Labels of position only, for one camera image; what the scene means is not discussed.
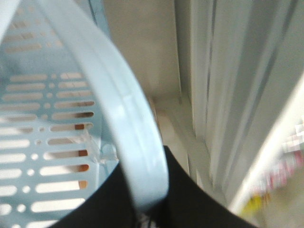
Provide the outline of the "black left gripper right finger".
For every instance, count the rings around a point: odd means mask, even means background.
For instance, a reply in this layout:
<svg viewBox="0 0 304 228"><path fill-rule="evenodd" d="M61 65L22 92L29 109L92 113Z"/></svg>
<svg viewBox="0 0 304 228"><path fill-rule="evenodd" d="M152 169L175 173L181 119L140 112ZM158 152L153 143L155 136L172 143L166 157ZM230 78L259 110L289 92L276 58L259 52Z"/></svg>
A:
<svg viewBox="0 0 304 228"><path fill-rule="evenodd" d="M164 146L169 191L154 219L159 228L254 228L203 191Z"/></svg>

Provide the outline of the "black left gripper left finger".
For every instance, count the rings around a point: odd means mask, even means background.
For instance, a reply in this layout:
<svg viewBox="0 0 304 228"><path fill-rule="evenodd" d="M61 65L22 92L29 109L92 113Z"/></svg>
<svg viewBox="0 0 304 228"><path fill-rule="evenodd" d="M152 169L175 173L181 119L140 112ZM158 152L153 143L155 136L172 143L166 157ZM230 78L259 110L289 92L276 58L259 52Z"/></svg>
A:
<svg viewBox="0 0 304 228"><path fill-rule="evenodd" d="M79 208L53 225L55 228L137 228L123 171L117 165L102 186Z"/></svg>

